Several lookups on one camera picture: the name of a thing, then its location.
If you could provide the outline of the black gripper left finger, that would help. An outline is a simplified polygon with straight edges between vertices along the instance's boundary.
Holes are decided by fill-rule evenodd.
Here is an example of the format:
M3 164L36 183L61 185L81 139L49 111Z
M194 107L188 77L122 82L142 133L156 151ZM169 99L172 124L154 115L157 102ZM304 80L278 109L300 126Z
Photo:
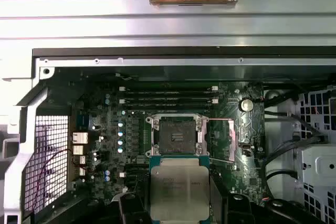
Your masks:
M123 224L151 223L150 214L145 210L141 198L136 193L120 193L115 196L119 204L120 218Z

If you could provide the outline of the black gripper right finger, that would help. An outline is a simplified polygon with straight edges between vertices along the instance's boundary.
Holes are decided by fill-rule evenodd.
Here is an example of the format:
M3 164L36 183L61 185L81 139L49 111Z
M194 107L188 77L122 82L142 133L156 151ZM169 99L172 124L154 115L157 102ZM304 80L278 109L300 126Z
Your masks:
M209 223L314 223L312 214L288 201L272 199L260 206L229 192L219 178L210 178L209 188Z

